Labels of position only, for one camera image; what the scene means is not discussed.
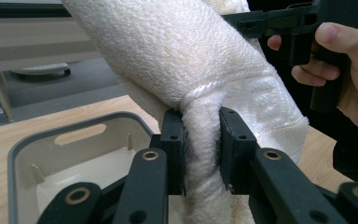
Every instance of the handle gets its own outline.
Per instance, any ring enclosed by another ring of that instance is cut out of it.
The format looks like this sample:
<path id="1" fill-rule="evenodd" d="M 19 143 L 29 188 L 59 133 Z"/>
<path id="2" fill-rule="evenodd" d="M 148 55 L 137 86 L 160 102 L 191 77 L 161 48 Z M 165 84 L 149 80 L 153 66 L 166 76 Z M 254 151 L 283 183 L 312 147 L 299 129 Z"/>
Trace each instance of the handle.
<path id="1" fill-rule="evenodd" d="M 321 61 L 337 66 L 340 76 L 336 80 L 327 81 L 322 87 L 313 88 L 310 108 L 316 112 L 332 113 L 337 109 L 342 77 L 349 72 L 350 59 L 346 54 L 335 53 L 322 47 L 316 56 Z"/>

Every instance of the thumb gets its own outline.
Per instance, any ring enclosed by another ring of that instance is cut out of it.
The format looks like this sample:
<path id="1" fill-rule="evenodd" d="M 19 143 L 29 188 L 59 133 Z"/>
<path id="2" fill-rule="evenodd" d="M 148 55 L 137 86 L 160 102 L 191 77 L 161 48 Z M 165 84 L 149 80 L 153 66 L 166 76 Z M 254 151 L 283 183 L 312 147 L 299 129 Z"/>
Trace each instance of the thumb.
<path id="1" fill-rule="evenodd" d="M 358 70 L 358 29 L 325 22 L 316 30 L 315 39 L 326 49 L 347 54 Z"/>

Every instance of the human hand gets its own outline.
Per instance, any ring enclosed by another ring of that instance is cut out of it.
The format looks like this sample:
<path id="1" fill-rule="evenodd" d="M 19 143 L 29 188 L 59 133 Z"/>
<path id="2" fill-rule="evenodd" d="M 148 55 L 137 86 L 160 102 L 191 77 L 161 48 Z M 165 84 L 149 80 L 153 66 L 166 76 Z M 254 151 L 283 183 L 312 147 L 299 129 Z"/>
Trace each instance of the human hand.
<path id="1" fill-rule="evenodd" d="M 338 53 L 345 53 L 351 59 L 351 77 L 344 83 L 338 102 L 338 109 L 358 126 L 358 30 L 336 23 L 323 23 L 316 30 L 317 44 L 312 46 L 316 52 L 318 45 Z M 271 49 L 278 50 L 282 40 L 278 35 L 268 40 Z M 334 80 L 340 75 L 332 64 L 317 60 L 313 56 L 310 63 L 293 67 L 292 76 L 299 83 L 310 86 L 323 86 L 326 80 Z"/>

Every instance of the gray container rim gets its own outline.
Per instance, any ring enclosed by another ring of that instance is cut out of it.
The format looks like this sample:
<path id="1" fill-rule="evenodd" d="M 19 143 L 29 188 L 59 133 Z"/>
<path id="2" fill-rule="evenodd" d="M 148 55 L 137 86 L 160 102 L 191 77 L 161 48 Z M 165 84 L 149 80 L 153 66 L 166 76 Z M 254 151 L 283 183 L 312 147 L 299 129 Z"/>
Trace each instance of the gray container rim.
<path id="1" fill-rule="evenodd" d="M 84 129 L 89 126 L 94 126 L 110 119 L 126 118 L 137 121 L 145 132 L 151 137 L 153 135 L 152 130 L 145 124 L 145 122 L 137 114 L 132 112 L 118 111 L 112 114 L 97 117 L 95 119 L 86 119 L 74 124 L 64 125 L 51 130 L 43 131 L 40 133 L 34 133 L 22 138 L 17 142 L 8 152 L 7 155 L 7 197 L 8 197 L 8 223 L 18 223 L 18 209 L 16 205 L 17 201 L 17 189 L 16 189 L 16 176 L 14 172 L 14 160 L 19 152 L 27 145 L 55 134 L 68 133 L 73 130 Z"/>

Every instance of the white towel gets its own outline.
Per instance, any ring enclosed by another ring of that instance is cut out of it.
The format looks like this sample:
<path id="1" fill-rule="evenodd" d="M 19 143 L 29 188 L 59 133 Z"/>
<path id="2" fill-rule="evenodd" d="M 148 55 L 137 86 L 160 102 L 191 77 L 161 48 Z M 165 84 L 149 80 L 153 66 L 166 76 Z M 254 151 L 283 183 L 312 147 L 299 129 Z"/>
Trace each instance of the white towel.
<path id="1" fill-rule="evenodd" d="M 159 122 L 183 113 L 185 223 L 252 222 L 246 199 L 225 191 L 216 164 L 220 106 L 238 111 L 261 147 L 294 161 L 308 132 L 273 66 L 219 15 L 248 10 L 241 0 L 62 0 L 129 96 Z"/>

